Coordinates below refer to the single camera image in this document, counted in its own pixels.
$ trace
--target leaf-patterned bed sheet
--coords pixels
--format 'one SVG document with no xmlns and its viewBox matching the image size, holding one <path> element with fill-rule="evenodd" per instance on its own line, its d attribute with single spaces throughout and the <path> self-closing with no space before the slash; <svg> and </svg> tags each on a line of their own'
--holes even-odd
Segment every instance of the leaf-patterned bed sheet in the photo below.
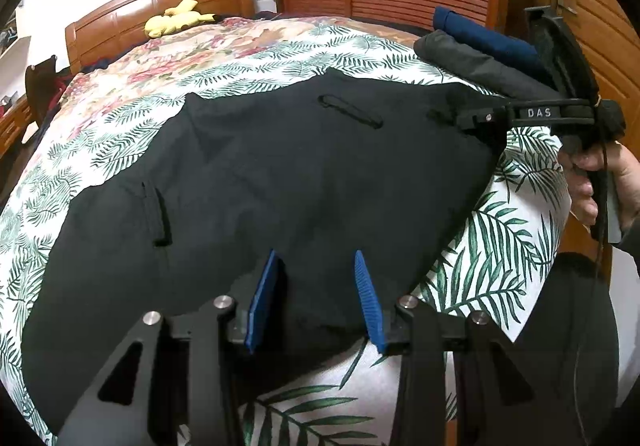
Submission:
<svg viewBox="0 0 640 446">
<path fill-rule="evenodd" d="M 421 62 L 411 48 L 349 22 L 238 19 L 152 41 L 106 71 L 76 76 L 0 216 L 0 379 L 48 444 L 55 437 L 25 389 L 20 340 L 49 251 L 71 199 L 135 162 L 162 124 L 180 110 L 187 92 L 209 100 L 264 92 L 329 67 L 357 78 L 423 86 L 466 83 Z M 401 38 L 411 45 L 412 40 Z M 158 58 L 164 58 L 164 66 Z M 546 128 L 508 134 L 492 182 L 416 287 L 423 301 L 457 315 L 485 310 L 515 339 L 548 274 L 568 215 L 558 148 L 559 141 Z M 388 444 L 398 379 L 398 358 L 382 358 L 363 339 L 320 371 L 241 408 L 245 441 Z M 456 396 L 450 359 L 446 397 L 452 418 Z M 180 434 L 188 442 L 188 429 Z"/>
</svg>

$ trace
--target headboard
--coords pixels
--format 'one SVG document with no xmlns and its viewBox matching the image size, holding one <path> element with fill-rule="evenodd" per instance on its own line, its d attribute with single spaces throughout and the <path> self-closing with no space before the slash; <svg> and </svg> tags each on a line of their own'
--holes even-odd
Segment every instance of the headboard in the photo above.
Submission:
<svg viewBox="0 0 640 446">
<path fill-rule="evenodd" d="M 65 29 L 71 72 L 101 58 L 113 58 L 146 39 L 146 21 L 181 0 L 111 0 Z M 237 14 L 252 17 L 254 0 L 197 0 L 202 14 Z"/>
</svg>

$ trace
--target black cable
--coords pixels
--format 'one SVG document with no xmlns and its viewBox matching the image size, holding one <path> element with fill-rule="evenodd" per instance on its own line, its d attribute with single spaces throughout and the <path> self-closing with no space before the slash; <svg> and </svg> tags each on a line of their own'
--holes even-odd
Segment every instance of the black cable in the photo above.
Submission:
<svg viewBox="0 0 640 446">
<path fill-rule="evenodd" d="M 600 198 L 596 200 L 598 204 L 598 214 L 602 211 L 602 220 L 603 222 L 600 225 L 600 232 L 598 233 L 598 251 L 596 254 L 596 261 L 594 264 L 594 273 L 593 273 L 593 285 L 591 287 L 591 299 L 589 302 L 590 310 L 587 313 L 586 320 L 584 322 L 584 327 L 582 328 L 582 333 L 580 335 L 580 340 L 578 341 L 578 348 L 575 353 L 575 365 L 574 365 L 574 407 L 575 414 L 578 418 L 578 426 L 580 427 L 580 435 L 582 436 L 582 441 L 585 446 L 589 446 L 589 440 L 587 438 L 587 434 L 584 430 L 584 422 L 582 421 L 582 415 L 580 414 L 580 405 L 578 404 L 578 364 L 580 363 L 580 354 L 582 353 L 582 348 L 587 339 L 587 335 L 589 333 L 589 324 L 591 321 L 591 316 L 593 315 L 593 305 L 595 302 L 596 288 L 598 286 L 598 274 L 600 272 L 600 267 L 602 266 L 602 255 L 604 252 L 604 238 L 606 235 L 607 224 L 608 224 L 608 216 L 607 216 L 607 186 L 608 186 L 608 176 L 607 172 L 609 170 L 609 164 L 607 161 L 607 144 L 605 142 L 604 137 L 604 129 L 599 118 L 596 116 L 596 124 L 598 127 L 598 136 L 600 139 L 600 147 L 602 149 L 602 159 L 603 159 L 603 173 L 602 176 L 604 178 L 602 188 L 600 190 Z"/>
</svg>

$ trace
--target blue gripper pad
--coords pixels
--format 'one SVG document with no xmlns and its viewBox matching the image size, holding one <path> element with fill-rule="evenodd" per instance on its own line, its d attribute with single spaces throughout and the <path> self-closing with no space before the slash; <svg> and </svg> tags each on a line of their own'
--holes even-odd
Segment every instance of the blue gripper pad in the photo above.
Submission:
<svg viewBox="0 0 640 446">
<path fill-rule="evenodd" d="M 360 295 L 360 305 L 362 306 L 362 314 L 367 324 L 367 332 L 369 339 L 377 348 L 380 354 L 384 354 L 386 349 L 385 333 L 382 330 L 382 308 L 373 288 L 371 276 L 364 261 L 362 251 L 356 251 L 356 259 L 354 264 L 354 272 L 356 278 L 356 286 Z"/>
<path fill-rule="evenodd" d="M 269 308 L 271 299 L 273 298 L 273 289 L 278 279 L 278 256 L 271 249 L 269 259 L 266 266 L 262 270 L 262 276 L 258 287 L 255 290 L 254 298 L 251 300 L 249 307 L 246 338 L 244 345 L 249 349 L 250 353 L 254 353 L 255 349 L 262 342 L 264 336 L 264 328 L 269 316 Z"/>
</svg>

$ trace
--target floral bedding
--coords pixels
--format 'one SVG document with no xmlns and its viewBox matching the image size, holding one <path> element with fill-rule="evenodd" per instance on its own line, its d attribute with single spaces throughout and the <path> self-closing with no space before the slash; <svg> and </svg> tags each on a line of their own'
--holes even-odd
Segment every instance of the floral bedding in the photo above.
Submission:
<svg viewBox="0 0 640 446">
<path fill-rule="evenodd" d="M 47 444 L 55 437 L 24 387 L 20 340 L 71 199 L 135 162 L 162 124 L 180 110 L 187 92 L 210 100 L 263 92 L 329 67 L 354 77 L 422 86 L 466 83 L 418 60 L 411 49 L 414 40 L 344 18 L 233 18 L 152 40 L 106 70 L 73 79 L 0 216 L 0 379 Z M 559 141 L 545 128 L 509 133 L 492 182 L 416 286 L 421 300 L 450 314 L 485 310 L 510 338 L 518 335 L 568 215 L 558 148 Z M 381 357 L 363 338 L 319 372 L 243 406 L 245 442 L 388 444 L 398 379 L 399 359 Z M 450 359 L 446 397 L 447 416 L 453 418 Z M 181 443 L 188 439 L 188 429 L 182 428 Z"/>
</svg>

